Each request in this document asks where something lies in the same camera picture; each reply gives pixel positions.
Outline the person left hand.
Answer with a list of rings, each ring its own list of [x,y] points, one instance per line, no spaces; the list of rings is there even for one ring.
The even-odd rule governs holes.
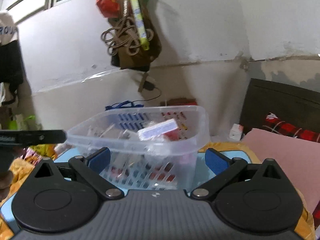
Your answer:
[[[7,198],[13,180],[13,173],[8,170],[0,175],[0,202]]]

